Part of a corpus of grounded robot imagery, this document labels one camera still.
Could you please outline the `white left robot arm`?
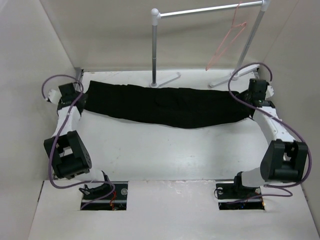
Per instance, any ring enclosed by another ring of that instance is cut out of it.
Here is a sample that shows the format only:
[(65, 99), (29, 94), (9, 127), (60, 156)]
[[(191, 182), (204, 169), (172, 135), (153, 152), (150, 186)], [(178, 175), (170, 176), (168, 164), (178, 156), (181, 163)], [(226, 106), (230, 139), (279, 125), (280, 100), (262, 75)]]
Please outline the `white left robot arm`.
[(57, 125), (50, 138), (43, 142), (48, 156), (48, 176), (50, 184), (59, 190), (83, 185), (79, 190), (84, 195), (95, 191), (100, 199), (108, 199), (116, 190), (116, 186), (103, 173), (103, 180), (85, 180), (69, 185), (58, 185), (57, 179), (71, 180), (79, 175), (88, 174), (92, 168), (92, 160), (79, 133), (76, 130), (81, 120), (86, 103), (86, 94), (81, 83), (79, 89), (74, 83), (60, 85), (58, 90), (50, 90), (45, 98), (57, 105)]

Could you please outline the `black trousers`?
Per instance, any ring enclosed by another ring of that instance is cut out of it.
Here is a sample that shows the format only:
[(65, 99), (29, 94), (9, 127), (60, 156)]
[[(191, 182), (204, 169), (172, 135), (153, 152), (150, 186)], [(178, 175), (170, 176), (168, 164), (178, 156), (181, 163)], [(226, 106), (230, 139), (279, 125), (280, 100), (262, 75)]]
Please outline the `black trousers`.
[(242, 121), (250, 110), (228, 91), (91, 81), (85, 110), (139, 123), (197, 129)]

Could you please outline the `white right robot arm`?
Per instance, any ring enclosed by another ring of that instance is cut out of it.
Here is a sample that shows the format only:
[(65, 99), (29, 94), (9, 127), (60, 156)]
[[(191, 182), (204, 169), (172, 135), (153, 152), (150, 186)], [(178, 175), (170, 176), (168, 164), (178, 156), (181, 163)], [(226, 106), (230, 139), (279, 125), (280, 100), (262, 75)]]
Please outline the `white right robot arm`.
[(270, 84), (251, 78), (248, 89), (237, 95), (249, 109), (249, 116), (258, 124), (268, 144), (260, 166), (239, 172), (234, 177), (232, 192), (238, 198), (272, 183), (300, 183), (303, 179), (309, 148), (296, 140), (278, 118), (275, 105), (268, 100)]

